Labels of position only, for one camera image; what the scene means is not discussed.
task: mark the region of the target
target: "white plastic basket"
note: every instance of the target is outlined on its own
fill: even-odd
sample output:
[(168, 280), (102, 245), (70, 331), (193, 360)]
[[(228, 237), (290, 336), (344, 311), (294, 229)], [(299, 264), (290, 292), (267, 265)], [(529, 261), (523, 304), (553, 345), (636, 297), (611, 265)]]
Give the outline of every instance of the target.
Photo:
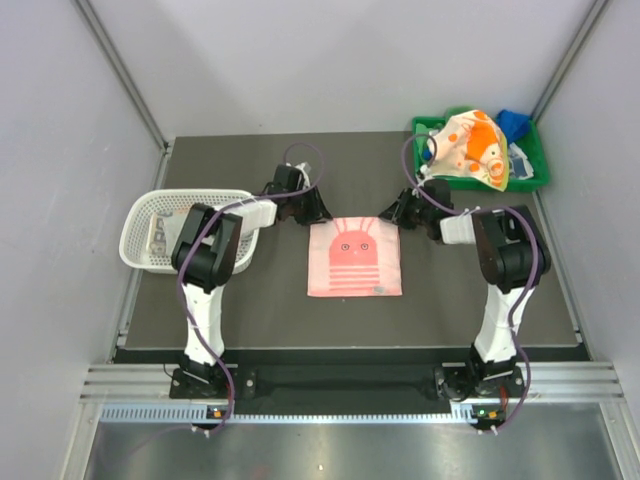
[[(177, 273), (171, 266), (171, 252), (154, 255), (147, 252), (147, 239), (151, 216), (189, 209), (194, 203), (204, 203), (212, 207), (226, 205), (249, 198), (244, 190), (196, 190), (173, 189), (154, 190), (140, 197), (133, 204), (120, 236), (120, 258), (133, 268), (142, 268), (153, 273)], [(244, 271), (251, 263), (251, 257), (258, 243), (258, 230), (245, 235), (240, 240), (233, 273)]]

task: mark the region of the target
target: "gray floor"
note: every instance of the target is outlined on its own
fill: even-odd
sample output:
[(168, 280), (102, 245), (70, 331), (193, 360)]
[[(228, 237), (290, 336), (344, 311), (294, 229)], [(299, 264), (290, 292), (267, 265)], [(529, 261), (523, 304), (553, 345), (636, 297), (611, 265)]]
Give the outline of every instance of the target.
[(101, 424), (85, 480), (621, 479), (597, 405), (528, 405), (498, 437), (467, 425), (231, 425), (208, 441), (171, 431), (127, 457), (166, 428)]
[[(327, 158), (320, 192), (335, 217), (376, 216), (407, 186), (399, 163), (403, 132), (178, 138), (166, 188), (238, 188), (259, 192), (291, 143), (309, 141)], [(318, 165), (294, 150), (292, 161)], [(527, 204), (530, 194), (455, 192), (456, 207)], [(260, 233), (251, 267), (233, 277), (223, 299), (227, 347), (467, 346), (477, 335), (486, 284), (470, 246), (438, 246), (423, 231), (401, 233), (401, 297), (311, 298), (309, 231), (293, 219)], [(173, 275), (144, 273), (127, 348), (184, 348), (186, 320)], [(460, 301), (460, 293), (466, 299)], [(525, 345), (575, 345), (552, 270), (525, 312)]]

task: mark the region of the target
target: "crumpled towel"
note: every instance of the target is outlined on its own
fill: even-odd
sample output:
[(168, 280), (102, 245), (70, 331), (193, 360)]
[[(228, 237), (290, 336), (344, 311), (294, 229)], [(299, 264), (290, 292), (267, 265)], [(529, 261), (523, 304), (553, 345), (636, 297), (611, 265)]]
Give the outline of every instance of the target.
[(312, 225), (311, 297), (402, 295), (398, 228), (376, 217), (336, 218)]
[[(486, 113), (471, 110), (453, 115), (434, 139), (438, 148), (429, 166), (431, 175), (473, 177), (501, 192), (507, 188), (507, 140)], [(425, 146), (433, 155), (433, 142)]]

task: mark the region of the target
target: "blue cloth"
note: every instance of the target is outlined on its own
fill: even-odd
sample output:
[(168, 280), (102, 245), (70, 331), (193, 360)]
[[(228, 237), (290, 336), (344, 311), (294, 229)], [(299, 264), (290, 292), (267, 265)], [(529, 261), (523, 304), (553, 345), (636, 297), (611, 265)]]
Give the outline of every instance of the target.
[(504, 136), (507, 137), (507, 144), (520, 140), (531, 130), (529, 115), (511, 110), (502, 110), (496, 117), (496, 123)]

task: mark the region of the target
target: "pink cloth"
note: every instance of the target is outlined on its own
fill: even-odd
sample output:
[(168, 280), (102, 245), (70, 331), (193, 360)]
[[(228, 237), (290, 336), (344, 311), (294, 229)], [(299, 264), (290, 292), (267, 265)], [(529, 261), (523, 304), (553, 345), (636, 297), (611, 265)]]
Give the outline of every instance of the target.
[(397, 227), (375, 217), (311, 226), (311, 297), (402, 295)]

